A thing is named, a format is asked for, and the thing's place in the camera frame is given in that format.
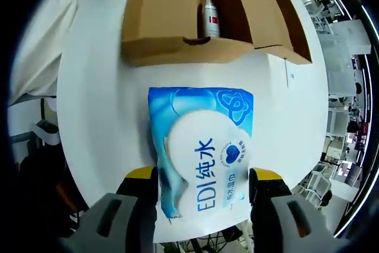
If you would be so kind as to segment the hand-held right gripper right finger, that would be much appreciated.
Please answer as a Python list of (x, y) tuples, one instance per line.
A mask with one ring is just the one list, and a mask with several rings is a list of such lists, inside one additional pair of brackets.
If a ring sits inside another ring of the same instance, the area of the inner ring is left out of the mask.
[(249, 202), (255, 252), (335, 252), (322, 213), (276, 172), (249, 170)]

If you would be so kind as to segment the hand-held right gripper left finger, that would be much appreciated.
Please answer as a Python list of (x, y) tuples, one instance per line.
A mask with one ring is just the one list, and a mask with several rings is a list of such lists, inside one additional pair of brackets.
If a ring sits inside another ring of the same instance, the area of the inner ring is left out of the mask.
[(73, 235), (59, 241), (63, 252), (153, 252), (158, 169), (128, 173), (116, 193), (107, 193), (81, 217)]

